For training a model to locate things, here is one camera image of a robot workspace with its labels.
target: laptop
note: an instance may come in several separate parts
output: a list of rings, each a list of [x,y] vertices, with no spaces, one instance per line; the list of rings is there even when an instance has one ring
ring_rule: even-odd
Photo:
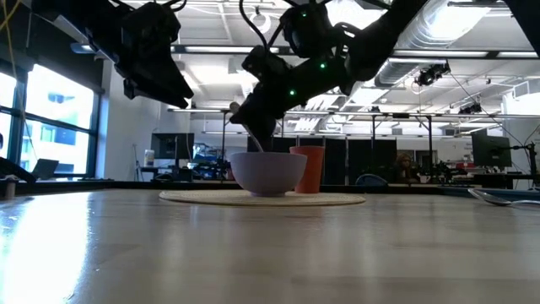
[[[32,175],[42,181],[49,180],[54,177],[54,171],[57,169],[58,163],[58,160],[38,159]]]

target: orange cup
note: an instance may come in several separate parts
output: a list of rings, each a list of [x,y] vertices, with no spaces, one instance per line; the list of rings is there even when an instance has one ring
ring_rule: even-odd
[[[321,187],[324,147],[290,147],[290,153],[307,156],[307,164],[305,164],[304,176],[298,185],[296,185],[294,191],[297,193],[319,193],[319,188]]]

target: ductwork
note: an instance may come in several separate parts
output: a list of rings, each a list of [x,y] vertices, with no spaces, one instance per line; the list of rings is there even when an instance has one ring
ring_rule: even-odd
[[[450,0],[431,0],[400,36],[398,49],[447,48],[471,30],[489,8],[449,7]],[[415,63],[389,62],[375,77],[378,87],[400,83],[418,67]]]

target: window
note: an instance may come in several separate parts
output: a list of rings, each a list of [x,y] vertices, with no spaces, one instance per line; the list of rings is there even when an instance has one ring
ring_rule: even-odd
[[[3,147],[0,149],[0,156],[8,157],[9,134],[11,130],[11,116],[0,113],[0,134],[3,136]]]
[[[0,73],[0,106],[13,107],[16,84],[15,78]]]
[[[90,128],[94,92],[62,75],[35,65],[28,73],[26,111],[81,128]]]
[[[30,138],[24,128],[23,148],[20,165],[34,170],[39,158],[59,160],[56,173],[86,173],[89,135],[43,122],[27,120],[28,127],[34,130]]]

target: person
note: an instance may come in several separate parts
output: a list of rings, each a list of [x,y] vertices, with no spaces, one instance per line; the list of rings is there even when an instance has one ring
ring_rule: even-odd
[[[394,180],[397,183],[407,184],[420,182],[419,173],[408,154],[402,153],[397,156],[394,165]]]

